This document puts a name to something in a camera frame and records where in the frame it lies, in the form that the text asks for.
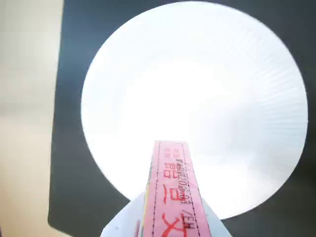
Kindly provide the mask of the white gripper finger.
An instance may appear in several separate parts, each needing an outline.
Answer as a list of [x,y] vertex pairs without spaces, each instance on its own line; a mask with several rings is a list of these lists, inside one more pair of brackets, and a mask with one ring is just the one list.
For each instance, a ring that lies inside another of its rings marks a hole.
[[206,214],[207,222],[209,225],[210,233],[212,237],[232,237],[228,229],[218,218],[215,212],[210,208],[207,202],[202,198],[204,211]]
[[144,237],[145,192],[130,201],[102,230],[100,237]]

